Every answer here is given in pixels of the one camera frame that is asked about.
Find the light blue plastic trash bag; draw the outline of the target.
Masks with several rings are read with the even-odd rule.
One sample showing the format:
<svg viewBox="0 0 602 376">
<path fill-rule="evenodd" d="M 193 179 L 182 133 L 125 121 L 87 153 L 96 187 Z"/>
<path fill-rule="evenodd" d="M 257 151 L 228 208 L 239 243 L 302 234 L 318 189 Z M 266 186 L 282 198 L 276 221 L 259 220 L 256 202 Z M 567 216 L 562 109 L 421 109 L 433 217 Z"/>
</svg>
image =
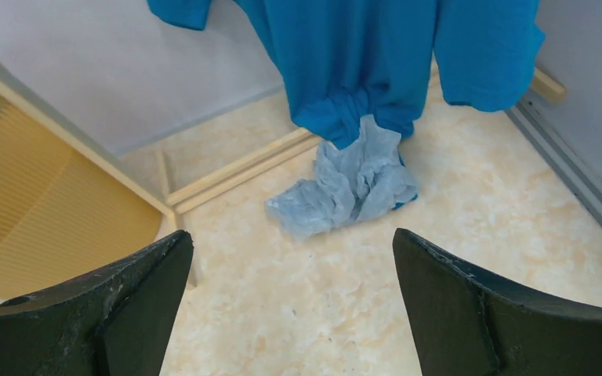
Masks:
<svg viewBox="0 0 602 376">
<path fill-rule="evenodd" d="M 401 160 L 400 143 L 399 133 L 362 117 L 358 138 L 342 150 L 321 142 L 314 177 L 267 200 L 267 214 L 303 239 L 377 219 L 415 200 L 419 184 Z"/>
</svg>

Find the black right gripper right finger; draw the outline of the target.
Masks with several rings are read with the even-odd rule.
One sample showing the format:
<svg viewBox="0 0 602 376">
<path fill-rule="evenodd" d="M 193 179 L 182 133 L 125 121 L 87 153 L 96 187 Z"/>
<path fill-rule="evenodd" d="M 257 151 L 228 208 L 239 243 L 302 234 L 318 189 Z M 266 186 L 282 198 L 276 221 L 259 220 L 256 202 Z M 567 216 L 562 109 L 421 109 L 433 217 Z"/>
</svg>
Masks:
<svg viewBox="0 0 602 376">
<path fill-rule="evenodd" d="M 602 307 L 524 286 L 402 228 L 393 256 L 424 375 L 602 375 Z"/>
</svg>

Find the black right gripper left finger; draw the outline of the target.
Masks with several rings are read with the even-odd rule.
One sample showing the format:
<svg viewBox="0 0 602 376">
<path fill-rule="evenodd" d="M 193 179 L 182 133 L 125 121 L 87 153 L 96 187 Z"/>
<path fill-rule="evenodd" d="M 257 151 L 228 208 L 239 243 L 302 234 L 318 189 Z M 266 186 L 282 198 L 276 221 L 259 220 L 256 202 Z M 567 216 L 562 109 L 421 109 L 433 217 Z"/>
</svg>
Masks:
<svg viewBox="0 0 602 376">
<path fill-rule="evenodd" d="M 190 274 L 178 230 L 78 277 L 0 304 L 0 375 L 157 375 Z"/>
</svg>

